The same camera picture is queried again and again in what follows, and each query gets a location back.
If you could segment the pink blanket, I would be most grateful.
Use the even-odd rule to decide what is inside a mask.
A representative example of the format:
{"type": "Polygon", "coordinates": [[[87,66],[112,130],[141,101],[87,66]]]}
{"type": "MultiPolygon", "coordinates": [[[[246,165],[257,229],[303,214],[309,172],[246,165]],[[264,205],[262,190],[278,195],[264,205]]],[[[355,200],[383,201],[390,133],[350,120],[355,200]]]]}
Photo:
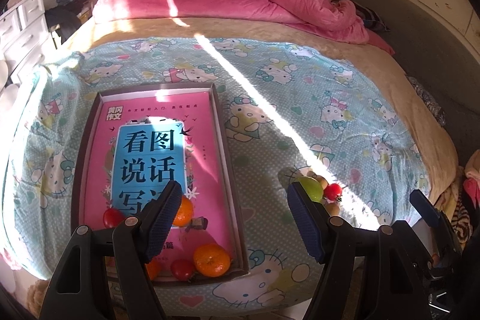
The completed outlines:
{"type": "Polygon", "coordinates": [[[97,22],[120,19],[221,18],[282,23],[337,42],[376,46],[394,54],[366,28],[350,0],[98,0],[97,22]]]}

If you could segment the striped clothes pile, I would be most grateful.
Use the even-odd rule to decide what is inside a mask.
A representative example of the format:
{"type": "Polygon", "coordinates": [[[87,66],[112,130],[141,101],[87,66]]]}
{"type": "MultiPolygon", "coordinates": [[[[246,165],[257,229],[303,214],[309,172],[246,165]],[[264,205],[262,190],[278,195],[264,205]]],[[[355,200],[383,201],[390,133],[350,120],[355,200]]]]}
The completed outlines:
{"type": "Polygon", "coordinates": [[[465,248],[474,230],[479,226],[479,150],[459,166],[456,177],[439,197],[436,207],[445,212],[448,221],[465,248]]]}

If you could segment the large red tomato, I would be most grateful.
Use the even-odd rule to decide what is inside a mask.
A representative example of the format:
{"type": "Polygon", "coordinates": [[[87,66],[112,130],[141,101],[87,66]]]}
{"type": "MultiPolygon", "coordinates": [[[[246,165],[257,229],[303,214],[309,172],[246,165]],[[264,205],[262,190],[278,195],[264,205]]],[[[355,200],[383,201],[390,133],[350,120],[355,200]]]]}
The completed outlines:
{"type": "Polygon", "coordinates": [[[116,208],[108,208],[103,213],[103,225],[107,229],[118,227],[123,221],[125,216],[122,212],[116,208]]]}

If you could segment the orange tangerine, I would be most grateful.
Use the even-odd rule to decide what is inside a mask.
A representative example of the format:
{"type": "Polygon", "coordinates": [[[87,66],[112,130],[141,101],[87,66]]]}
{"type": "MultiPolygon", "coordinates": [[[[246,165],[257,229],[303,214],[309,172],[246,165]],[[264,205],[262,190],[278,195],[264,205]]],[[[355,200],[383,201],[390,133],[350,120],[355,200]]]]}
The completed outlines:
{"type": "Polygon", "coordinates": [[[194,207],[192,201],[185,195],[181,197],[181,204],[176,212],[176,216],[172,222],[174,227],[186,227],[191,223],[194,216],[194,207]]]}
{"type": "Polygon", "coordinates": [[[156,257],[152,258],[149,263],[145,265],[148,277],[151,281],[155,280],[162,271],[161,262],[156,257]]]}
{"type": "Polygon", "coordinates": [[[203,276],[216,278],[229,270],[231,257],[219,244],[202,244],[193,252],[193,263],[203,276]]]}

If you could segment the yellow-orange cherry tomato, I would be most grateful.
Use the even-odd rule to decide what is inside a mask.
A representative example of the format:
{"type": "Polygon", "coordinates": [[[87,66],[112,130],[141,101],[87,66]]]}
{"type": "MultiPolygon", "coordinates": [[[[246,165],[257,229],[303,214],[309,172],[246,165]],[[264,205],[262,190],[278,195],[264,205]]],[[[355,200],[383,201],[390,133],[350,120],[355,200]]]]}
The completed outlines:
{"type": "Polygon", "coordinates": [[[324,208],[330,216],[339,216],[340,215],[340,207],[335,202],[324,204],[324,208]]]}

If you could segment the white drawer cabinet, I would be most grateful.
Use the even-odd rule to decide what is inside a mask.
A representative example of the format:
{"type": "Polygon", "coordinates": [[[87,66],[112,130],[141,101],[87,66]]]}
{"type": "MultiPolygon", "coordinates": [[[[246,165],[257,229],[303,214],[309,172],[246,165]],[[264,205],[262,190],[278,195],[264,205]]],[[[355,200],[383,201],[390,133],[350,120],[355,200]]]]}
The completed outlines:
{"type": "Polygon", "coordinates": [[[13,84],[55,52],[45,11],[43,0],[22,0],[1,15],[1,60],[13,84]]]}

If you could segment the small red cherry tomato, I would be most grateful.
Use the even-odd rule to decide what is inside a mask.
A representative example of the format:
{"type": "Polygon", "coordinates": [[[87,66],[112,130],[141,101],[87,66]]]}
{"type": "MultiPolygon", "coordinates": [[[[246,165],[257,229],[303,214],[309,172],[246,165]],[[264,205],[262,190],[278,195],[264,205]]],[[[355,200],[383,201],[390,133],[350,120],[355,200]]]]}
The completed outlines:
{"type": "Polygon", "coordinates": [[[340,202],[343,196],[343,188],[336,183],[328,184],[324,189],[324,198],[330,202],[340,202]]]}
{"type": "Polygon", "coordinates": [[[194,262],[190,259],[176,259],[170,265],[172,276],[182,282],[190,281],[196,273],[194,262]]]}

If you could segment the large green tomato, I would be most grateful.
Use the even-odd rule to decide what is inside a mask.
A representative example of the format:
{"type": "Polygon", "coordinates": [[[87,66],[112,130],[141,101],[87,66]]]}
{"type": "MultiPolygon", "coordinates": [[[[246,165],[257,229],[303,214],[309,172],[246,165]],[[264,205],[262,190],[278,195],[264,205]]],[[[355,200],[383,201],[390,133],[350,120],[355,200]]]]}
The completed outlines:
{"type": "Polygon", "coordinates": [[[295,181],[302,185],[304,191],[307,193],[312,202],[322,202],[324,189],[320,182],[308,176],[298,177],[295,179],[295,181]]]}

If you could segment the dark green headboard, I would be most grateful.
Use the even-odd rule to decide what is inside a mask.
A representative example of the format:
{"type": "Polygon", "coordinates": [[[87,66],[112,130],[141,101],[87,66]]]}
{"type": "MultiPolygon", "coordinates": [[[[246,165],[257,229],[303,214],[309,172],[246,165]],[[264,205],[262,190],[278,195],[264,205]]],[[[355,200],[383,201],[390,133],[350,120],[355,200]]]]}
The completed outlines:
{"type": "Polygon", "coordinates": [[[479,149],[479,62],[452,32],[409,0],[352,0],[376,11],[390,29],[380,36],[394,58],[443,108],[463,166],[479,149]]]}

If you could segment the small orange tomato behind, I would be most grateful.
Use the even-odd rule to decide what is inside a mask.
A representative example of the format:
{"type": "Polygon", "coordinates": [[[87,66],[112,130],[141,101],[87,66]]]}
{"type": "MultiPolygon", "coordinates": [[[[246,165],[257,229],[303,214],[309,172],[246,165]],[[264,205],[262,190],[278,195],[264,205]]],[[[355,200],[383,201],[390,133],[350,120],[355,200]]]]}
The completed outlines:
{"type": "Polygon", "coordinates": [[[325,189],[329,185],[328,181],[321,175],[317,175],[315,177],[315,180],[320,184],[321,188],[323,189],[325,189]]]}

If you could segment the hello kitty bed sheet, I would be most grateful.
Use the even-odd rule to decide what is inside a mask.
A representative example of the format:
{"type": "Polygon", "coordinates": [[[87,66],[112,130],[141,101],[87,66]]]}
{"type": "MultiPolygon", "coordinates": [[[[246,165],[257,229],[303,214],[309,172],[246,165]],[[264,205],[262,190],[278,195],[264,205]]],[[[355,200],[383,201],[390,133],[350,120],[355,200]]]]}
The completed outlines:
{"type": "Polygon", "coordinates": [[[346,185],[342,216],[355,227],[397,220],[416,223],[412,190],[433,192],[420,134],[400,111],[404,93],[389,97],[357,62],[333,60],[292,43],[242,40],[235,54],[226,40],[153,37],[107,43],[74,53],[33,72],[16,98],[11,142],[1,187],[1,245],[39,279],[49,278],[70,237],[72,187],[43,191],[47,160],[64,154],[75,162],[95,94],[109,88],[160,82],[168,71],[199,69],[212,77],[225,122],[236,105],[264,98],[277,109],[258,124],[250,140],[231,139],[229,152],[246,212],[247,252],[258,271],[272,262],[283,271],[307,265],[298,285],[280,278],[267,308],[306,300],[320,276],[288,210],[286,185],[307,169],[301,138],[326,171],[346,185]]]}

